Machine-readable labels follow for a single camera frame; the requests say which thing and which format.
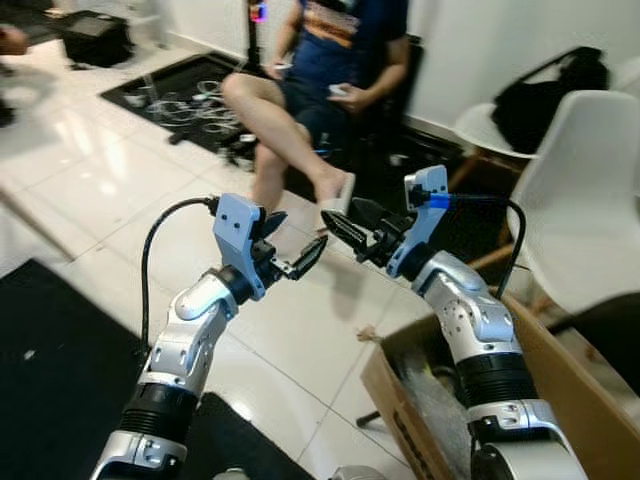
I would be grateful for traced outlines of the white slipper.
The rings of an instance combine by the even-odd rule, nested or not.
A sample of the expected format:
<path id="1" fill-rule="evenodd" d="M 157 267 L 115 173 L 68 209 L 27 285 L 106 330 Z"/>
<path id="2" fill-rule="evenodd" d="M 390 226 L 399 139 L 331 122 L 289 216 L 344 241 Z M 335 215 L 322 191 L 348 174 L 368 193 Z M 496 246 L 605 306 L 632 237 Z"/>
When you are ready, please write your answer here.
<path id="1" fill-rule="evenodd" d="M 355 193 L 356 174 L 339 172 L 326 175 L 316 188 L 316 204 L 319 209 L 315 223 L 317 234 L 328 233 L 324 221 L 325 214 L 346 215 L 349 202 Z"/>

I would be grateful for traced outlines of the white chair holding backpack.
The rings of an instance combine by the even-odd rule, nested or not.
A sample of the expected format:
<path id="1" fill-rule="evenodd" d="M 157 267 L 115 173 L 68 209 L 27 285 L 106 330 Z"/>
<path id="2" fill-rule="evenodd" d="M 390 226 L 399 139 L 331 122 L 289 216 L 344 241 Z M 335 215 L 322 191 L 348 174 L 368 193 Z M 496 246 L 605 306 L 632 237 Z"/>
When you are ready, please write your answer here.
<path id="1" fill-rule="evenodd" d="M 561 104 L 571 93 L 564 96 Z M 557 118 L 561 104 L 559 104 L 550 128 L 552 128 L 554 120 Z M 480 165 L 485 163 L 499 164 L 508 170 L 512 170 L 512 172 L 520 174 L 524 172 L 524 169 L 527 168 L 527 165 L 529 165 L 532 160 L 538 157 L 538 151 L 541 146 L 535 154 L 518 154 L 518 152 L 512 150 L 512 147 L 508 145 L 507 141 L 503 140 L 503 137 L 500 136 L 493 120 L 490 119 L 490 114 L 492 114 L 493 110 L 494 99 L 489 102 L 481 102 L 481 104 L 472 105 L 471 108 L 463 111 L 460 118 L 454 122 L 452 132 L 456 134 L 457 137 L 460 137 L 462 141 L 465 141 L 467 145 L 470 145 L 471 150 L 466 154 L 461 166 L 458 166 L 456 172 L 451 173 L 451 177 L 449 177 L 449 187 L 452 189 L 461 186 L 467 177 L 470 177 L 472 172 L 475 172 Z M 548 137 L 549 131 L 545 134 L 545 138 Z"/>

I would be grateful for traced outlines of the seated person in blue shirt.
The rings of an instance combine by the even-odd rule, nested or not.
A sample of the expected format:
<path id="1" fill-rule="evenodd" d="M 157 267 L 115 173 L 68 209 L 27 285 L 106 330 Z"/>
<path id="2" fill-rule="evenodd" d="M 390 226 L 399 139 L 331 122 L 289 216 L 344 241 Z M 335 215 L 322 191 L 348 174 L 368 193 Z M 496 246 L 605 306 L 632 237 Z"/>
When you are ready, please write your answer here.
<path id="1" fill-rule="evenodd" d="M 221 82 L 225 104 L 259 141 L 250 198 L 278 210 L 285 173 L 300 170 L 316 188 L 334 168 L 316 155 L 312 134 L 329 132 L 338 115 L 310 111 L 297 122 L 275 83 L 285 74 L 328 91 L 342 84 L 348 97 L 330 96 L 342 113 L 357 114 L 397 90 L 410 59 L 410 0 L 294 0 L 278 50 L 265 67 L 269 79 L 233 73 Z"/>

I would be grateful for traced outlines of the black mat with white pattern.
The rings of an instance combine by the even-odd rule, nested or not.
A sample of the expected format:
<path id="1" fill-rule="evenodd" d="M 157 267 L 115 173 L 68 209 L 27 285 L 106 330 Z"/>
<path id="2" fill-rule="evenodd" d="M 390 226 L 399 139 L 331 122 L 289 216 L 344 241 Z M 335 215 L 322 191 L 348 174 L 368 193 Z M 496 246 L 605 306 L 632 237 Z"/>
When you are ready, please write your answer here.
<path id="1" fill-rule="evenodd" d="M 262 70 L 221 52 L 205 52 L 129 79 L 101 99 L 157 125 L 170 145 L 189 142 L 219 156 L 250 159 L 257 137 L 225 104 L 221 82 L 233 73 Z"/>

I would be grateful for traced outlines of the black tripod stand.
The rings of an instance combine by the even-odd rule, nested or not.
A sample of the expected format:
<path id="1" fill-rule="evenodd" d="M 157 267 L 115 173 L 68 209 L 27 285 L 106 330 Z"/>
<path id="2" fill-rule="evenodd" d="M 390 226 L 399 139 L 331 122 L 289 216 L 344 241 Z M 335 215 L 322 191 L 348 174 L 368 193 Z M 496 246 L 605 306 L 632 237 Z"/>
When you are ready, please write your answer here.
<path id="1" fill-rule="evenodd" d="M 239 73 L 248 76 L 269 79 L 268 73 L 262 67 L 262 47 L 260 33 L 262 26 L 268 20 L 268 4 L 265 0 L 244 0 L 244 27 L 246 27 L 247 40 L 244 49 L 244 60 Z"/>

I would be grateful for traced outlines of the clear bubble wrap sheet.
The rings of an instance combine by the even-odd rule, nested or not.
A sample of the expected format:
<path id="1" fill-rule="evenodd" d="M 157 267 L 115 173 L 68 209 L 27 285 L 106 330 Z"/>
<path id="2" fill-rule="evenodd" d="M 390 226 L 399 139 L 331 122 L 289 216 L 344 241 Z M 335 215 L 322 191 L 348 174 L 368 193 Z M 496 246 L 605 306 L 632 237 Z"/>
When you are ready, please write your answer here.
<path id="1" fill-rule="evenodd" d="M 438 480 L 471 480 L 472 438 L 467 429 L 466 412 L 429 371 L 406 367 L 401 374 L 415 420 L 413 433 L 419 451 Z"/>

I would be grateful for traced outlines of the white plastic chair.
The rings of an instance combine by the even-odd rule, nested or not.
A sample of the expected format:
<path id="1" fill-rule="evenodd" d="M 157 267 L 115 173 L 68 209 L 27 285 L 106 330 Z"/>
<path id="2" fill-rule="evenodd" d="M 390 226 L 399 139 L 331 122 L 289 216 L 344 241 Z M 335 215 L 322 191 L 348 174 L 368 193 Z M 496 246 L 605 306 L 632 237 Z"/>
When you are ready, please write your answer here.
<path id="1" fill-rule="evenodd" d="M 640 289 L 639 114 L 630 93 L 568 93 L 512 193 L 522 259 L 568 314 Z"/>

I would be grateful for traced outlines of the black backpack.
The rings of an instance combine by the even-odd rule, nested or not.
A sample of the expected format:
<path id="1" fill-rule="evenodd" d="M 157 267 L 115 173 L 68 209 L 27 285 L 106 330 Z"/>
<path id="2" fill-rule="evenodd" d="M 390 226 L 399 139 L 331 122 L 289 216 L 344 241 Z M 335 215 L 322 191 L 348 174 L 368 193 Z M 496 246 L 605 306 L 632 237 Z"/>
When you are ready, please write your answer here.
<path id="1" fill-rule="evenodd" d="M 518 154 L 535 154 L 564 96 L 580 90 L 608 90 L 611 70 L 598 47 L 577 46 L 539 65 L 504 87 L 490 114 L 495 128 Z"/>

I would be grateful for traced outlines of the grey robot right leg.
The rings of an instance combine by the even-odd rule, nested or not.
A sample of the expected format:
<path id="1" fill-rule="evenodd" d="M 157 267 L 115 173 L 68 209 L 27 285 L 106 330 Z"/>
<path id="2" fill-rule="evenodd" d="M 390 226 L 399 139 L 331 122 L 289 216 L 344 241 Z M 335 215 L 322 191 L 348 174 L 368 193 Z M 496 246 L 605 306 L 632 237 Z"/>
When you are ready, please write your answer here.
<path id="1" fill-rule="evenodd" d="M 342 465 L 335 468 L 328 480 L 389 480 L 378 468 L 366 465 Z"/>

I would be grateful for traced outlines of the black bag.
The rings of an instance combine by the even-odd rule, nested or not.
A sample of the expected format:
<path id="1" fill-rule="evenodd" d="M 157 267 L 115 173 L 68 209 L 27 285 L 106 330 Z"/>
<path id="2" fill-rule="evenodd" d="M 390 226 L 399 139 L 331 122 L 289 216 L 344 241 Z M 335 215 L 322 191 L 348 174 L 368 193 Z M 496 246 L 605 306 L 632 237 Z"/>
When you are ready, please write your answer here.
<path id="1" fill-rule="evenodd" d="M 116 15 L 81 10 L 55 20 L 52 27 L 63 42 L 72 70 L 113 68 L 134 56 L 127 19 Z"/>

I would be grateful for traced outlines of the brown cardboard box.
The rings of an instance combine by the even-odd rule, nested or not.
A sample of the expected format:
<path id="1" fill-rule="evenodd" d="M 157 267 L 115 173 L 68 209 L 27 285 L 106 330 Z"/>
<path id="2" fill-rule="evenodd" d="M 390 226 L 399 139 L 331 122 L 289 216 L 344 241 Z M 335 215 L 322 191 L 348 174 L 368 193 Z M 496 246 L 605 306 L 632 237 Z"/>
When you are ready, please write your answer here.
<path id="1" fill-rule="evenodd" d="M 543 321 L 515 297 L 503 297 L 516 316 L 515 332 L 525 349 L 526 365 L 541 398 L 548 401 L 582 467 L 585 480 L 640 480 L 640 431 L 614 397 L 573 352 L 545 329 Z M 404 369 L 422 369 L 451 390 L 462 404 L 460 378 L 445 352 L 445 338 L 435 314 L 380 338 L 361 372 L 381 421 L 406 457 L 417 480 L 438 480 L 417 449 L 412 404 L 403 387 Z"/>

